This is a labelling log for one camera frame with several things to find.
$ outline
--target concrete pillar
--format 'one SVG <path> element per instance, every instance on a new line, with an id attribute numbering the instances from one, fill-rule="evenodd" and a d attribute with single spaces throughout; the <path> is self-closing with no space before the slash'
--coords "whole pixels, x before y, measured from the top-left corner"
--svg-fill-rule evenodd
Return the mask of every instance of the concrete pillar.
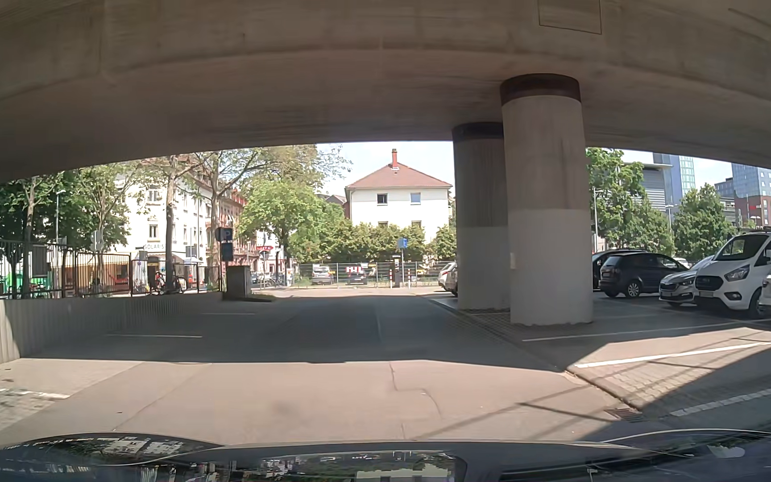
<path id="1" fill-rule="evenodd" d="M 459 125 L 454 140 L 460 310 L 510 307 L 505 141 L 500 123 Z"/>
<path id="2" fill-rule="evenodd" d="M 589 323 L 591 221 L 579 83 L 564 75 L 531 74 L 508 79 L 499 90 L 510 321 Z"/>

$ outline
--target dark pillar band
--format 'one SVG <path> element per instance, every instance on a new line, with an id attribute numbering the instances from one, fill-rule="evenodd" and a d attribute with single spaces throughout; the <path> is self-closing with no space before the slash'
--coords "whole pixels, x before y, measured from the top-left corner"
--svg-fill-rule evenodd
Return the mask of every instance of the dark pillar band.
<path id="1" fill-rule="evenodd" d="M 451 131 L 452 141 L 473 141 L 475 139 L 504 139 L 505 129 L 500 122 L 473 122 L 461 124 Z"/>
<path id="2" fill-rule="evenodd" d="M 582 102 L 579 82 L 566 75 L 526 74 L 511 77 L 498 88 L 501 104 L 533 95 L 560 95 Z"/>

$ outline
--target concrete bridge underside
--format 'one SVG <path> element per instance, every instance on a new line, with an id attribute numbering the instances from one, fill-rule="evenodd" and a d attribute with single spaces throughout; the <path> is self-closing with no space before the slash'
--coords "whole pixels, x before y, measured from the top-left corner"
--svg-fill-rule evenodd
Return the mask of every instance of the concrete bridge underside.
<path id="1" fill-rule="evenodd" d="M 450 140 L 581 86 L 588 145 L 771 167 L 771 2 L 0 0 L 0 182 L 203 149 Z"/>

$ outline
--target white van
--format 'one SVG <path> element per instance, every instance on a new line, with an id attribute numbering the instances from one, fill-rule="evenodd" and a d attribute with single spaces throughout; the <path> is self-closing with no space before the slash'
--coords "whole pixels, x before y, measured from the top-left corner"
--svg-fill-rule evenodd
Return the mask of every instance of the white van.
<path id="1" fill-rule="evenodd" d="M 771 270 L 771 228 L 732 237 L 713 262 L 698 270 L 695 303 L 761 315 L 757 305 Z"/>

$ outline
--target asphalt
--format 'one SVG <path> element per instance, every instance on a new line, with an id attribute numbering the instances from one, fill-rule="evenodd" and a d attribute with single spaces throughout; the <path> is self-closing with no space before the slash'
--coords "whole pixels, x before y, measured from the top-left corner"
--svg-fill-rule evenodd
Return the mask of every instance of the asphalt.
<path id="1" fill-rule="evenodd" d="M 1 365 L 0 445 L 79 432 L 604 440 L 666 427 L 610 414 L 625 405 L 424 290 L 298 291 Z"/>
<path id="2" fill-rule="evenodd" d="M 426 296 L 456 307 L 444 294 Z M 510 324 L 507 313 L 463 316 L 646 420 L 672 428 L 771 432 L 771 319 L 600 293 L 594 322 L 583 325 L 525 327 Z"/>

